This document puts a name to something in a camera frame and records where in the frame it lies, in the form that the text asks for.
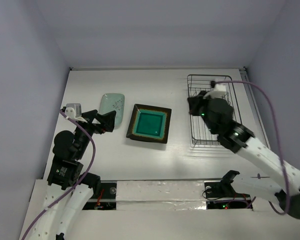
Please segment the light green rectangular plate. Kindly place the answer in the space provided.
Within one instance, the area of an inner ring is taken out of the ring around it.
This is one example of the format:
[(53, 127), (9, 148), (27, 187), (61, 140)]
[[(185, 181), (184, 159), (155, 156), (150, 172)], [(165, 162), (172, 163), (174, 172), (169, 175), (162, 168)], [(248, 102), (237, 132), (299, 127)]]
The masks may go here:
[(102, 96), (99, 106), (101, 115), (115, 111), (114, 128), (118, 129), (123, 121), (125, 96), (121, 93), (106, 93)]

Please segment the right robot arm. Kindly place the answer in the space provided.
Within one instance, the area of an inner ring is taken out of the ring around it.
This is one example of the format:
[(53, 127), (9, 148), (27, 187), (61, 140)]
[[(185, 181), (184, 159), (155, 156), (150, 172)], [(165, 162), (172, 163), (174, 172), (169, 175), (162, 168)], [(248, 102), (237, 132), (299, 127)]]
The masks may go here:
[(212, 91), (201, 91), (188, 97), (187, 102), (190, 115), (201, 117), (221, 146), (270, 177), (274, 183), (266, 187), (266, 193), (289, 216), (300, 220), (300, 170), (266, 147), (250, 129), (234, 121), (233, 107)]

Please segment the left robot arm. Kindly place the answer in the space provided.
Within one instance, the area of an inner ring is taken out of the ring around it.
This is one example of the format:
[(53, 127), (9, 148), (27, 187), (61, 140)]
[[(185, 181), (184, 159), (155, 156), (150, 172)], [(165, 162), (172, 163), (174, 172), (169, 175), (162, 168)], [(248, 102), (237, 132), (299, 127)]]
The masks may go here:
[(82, 112), (79, 103), (69, 103), (60, 115), (73, 123), (73, 132), (63, 130), (53, 140), (53, 159), (41, 212), (25, 230), (23, 240), (65, 240), (90, 198), (100, 194), (101, 178), (90, 173), (92, 163), (82, 171), (80, 162), (89, 144), (96, 156), (94, 134), (102, 135), (115, 128), (116, 111), (99, 114), (96, 109)]

